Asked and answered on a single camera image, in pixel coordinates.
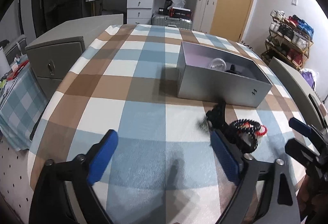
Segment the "blue gripper pad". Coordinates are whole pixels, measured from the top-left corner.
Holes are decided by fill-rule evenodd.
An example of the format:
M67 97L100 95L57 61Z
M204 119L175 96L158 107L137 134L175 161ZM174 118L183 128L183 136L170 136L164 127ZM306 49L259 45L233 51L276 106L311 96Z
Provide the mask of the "blue gripper pad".
M230 151L215 131L210 132L211 146L229 181L239 184L239 168Z
M106 142L102 145L99 152L89 164L88 183L93 185L100 181L102 175L112 158L118 144L118 135L116 131L112 131Z

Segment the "open box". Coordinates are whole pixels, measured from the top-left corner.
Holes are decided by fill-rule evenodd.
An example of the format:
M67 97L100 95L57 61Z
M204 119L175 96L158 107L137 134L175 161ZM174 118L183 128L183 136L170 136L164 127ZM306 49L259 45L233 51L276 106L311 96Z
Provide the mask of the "open box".
M241 75L209 69L221 58L230 69L234 64ZM178 97L257 107L271 90L272 83L251 59L198 44L182 42L177 63Z

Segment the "plaid tablecloth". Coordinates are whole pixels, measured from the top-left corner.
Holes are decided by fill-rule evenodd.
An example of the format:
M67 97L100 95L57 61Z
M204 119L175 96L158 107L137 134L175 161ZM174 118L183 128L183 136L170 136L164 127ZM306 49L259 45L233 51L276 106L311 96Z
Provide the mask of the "plaid tablecloth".
M52 97L28 156L34 188L45 160L72 160L108 129L119 143L94 190L115 223L214 223L235 186L227 180L199 123L214 103L177 98L182 41L251 58L273 82L258 108L227 105L228 123L256 120L268 128L255 158L289 161L293 183L305 175L286 157L296 105L272 71L238 43L199 32L151 25L107 28L71 68Z
M30 148L30 134L47 105L28 63L0 107L0 130L14 150Z

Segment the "red sneaker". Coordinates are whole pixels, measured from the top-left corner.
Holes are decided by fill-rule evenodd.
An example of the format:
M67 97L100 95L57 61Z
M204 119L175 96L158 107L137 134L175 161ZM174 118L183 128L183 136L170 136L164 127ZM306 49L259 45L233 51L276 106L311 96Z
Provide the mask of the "red sneaker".
M296 26L298 25L298 21L296 19L294 19L292 16L288 17L288 21L289 21L289 25L293 26L296 28Z
M292 61L293 58L294 58L294 56L295 56L294 49L291 48L291 49L288 51L288 53L287 53L287 59L289 59L290 61Z
M295 56L292 60L293 64L296 66L299 66L302 64L303 62L303 56L301 53L298 53L297 51L294 50Z

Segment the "pegboard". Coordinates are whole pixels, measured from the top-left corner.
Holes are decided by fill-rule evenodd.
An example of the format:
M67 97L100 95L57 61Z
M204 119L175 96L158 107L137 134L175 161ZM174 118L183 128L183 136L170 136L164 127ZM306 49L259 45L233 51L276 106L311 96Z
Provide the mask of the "pegboard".
M0 192L25 224L33 197L27 177L27 157L28 150L14 151L0 135Z

